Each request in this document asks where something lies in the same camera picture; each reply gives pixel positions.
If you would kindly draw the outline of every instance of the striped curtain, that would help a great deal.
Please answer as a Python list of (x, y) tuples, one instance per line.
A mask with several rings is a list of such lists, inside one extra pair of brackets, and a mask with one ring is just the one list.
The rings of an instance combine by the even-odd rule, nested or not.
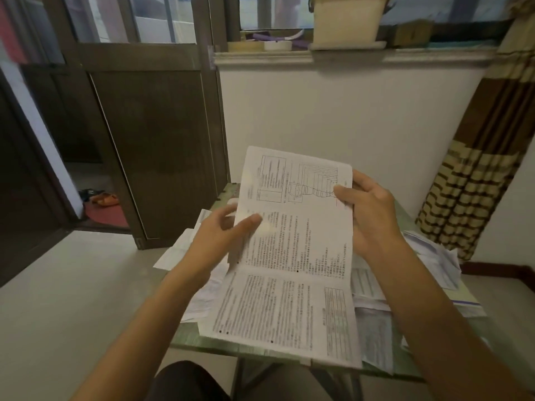
[(535, 13), (512, 24), (479, 83), (416, 223), (469, 260), (535, 131)]

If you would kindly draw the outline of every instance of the right hand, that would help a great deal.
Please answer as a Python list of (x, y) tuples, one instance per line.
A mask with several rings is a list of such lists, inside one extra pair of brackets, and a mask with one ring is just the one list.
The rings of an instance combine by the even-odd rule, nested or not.
[(366, 259), (403, 237), (390, 191), (355, 169), (353, 185), (356, 188), (334, 186), (334, 195), (353, 204), (353, 251)]

